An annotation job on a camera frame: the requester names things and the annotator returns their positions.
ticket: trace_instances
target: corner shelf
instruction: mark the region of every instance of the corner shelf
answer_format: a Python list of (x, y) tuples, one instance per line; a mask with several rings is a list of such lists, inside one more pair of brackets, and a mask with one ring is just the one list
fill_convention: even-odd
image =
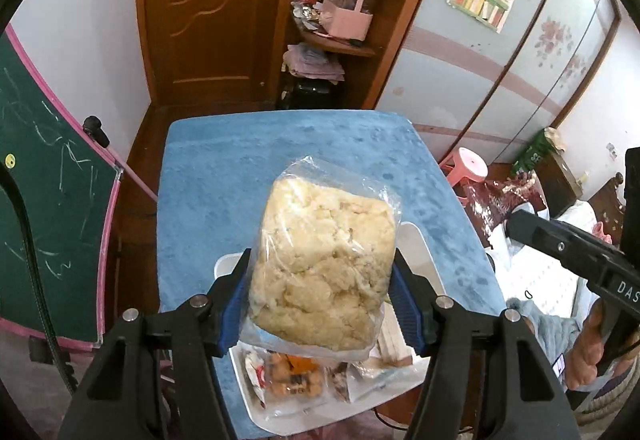
[(332, 40), (331, 38), (318, 36), (310, 30), (306, 30), (302, 22), (293, 14), (291, 14), (291, 17), (300, 32), (300, 36), (309, 45), (321, 48), (327, 52), (335, 52), (336, 54), (349, 54), (350, 56), (361, 56), (363, 58), (372, 58), (376, 55), (376, 51), (369, 46), (354, 46), (349, 43), (342, 43), (337, 40)]

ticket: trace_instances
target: blue tablecloth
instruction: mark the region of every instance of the blue tablecloth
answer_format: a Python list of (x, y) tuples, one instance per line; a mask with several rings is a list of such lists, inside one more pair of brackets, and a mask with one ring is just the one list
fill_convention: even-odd
[[(207, 292), (216, 260), (254, 245), (275, 178), (311, 155), (384, 181), (402, 197), (402, 219), (422, 231), (447, 293), (498, 315), (504, 299), (453, 190), (411, 123), (394, 113), (291, 110), (175, 122), (158, 201), (161, 311)], [(215, 361), (238, 438), (268, 434), (249, 419), (228, 356)]]

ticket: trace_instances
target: green bag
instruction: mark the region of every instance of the green bag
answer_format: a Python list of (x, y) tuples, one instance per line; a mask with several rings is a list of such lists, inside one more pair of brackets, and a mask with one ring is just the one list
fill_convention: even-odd
[(556, 147), (546, 138), (545, 129), (540, 130), (529, 146), (520, 154), (516, 162), (511, 168), (511, 173), (515, 174), (519, 171), (531, 171), (536, 164), (546, 157)]

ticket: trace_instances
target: green chalkboard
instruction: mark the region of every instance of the green chalkboard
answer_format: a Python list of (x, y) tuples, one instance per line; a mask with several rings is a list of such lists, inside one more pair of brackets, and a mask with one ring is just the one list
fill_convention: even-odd
[[(0, 160), (11, 165), (10, 154), (56, 335), (95, 342), (100, 243), (118, 172), (56, 110), (4, 33)], [(17, 219), (0, 190), (0, 317), (42, 331), (24, 258)]]

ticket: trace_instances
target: pink pole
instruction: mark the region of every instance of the pink pole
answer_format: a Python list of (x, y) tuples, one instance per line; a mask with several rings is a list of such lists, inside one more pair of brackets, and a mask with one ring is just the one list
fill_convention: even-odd
[(120, 158), (120, 156), (118, 155), (117, 151), (115, 149), (113, 149), (113, 146), (111, 146), (111, 144), (109, 146), (107, 146), (107, 151), (111, 154), (111, 157), (113, 157), (113, 159), (116, 161), (116, 163), (119, 164), (120, 166), (122, 166), (124, 171), (127, 172), (127, 175), (129, 175), (133, 179), (133, 181), (140, 186), (140, 189), (142, 189), (142, 191), (144, 191), (146, 194), (148, 194), (151, 197), (151, 200), (153, 200), (154, 202), (158, 203), (158, 195), (156, 193), (154, 193), (153, 191), (151, 191), (151, 188), (149, 188), (149, 186), (146, 185), (138, 175), (136, 175), (136, 172), (133, 171), (127, 165), (127, 162), (125, 160), (122, 160)]

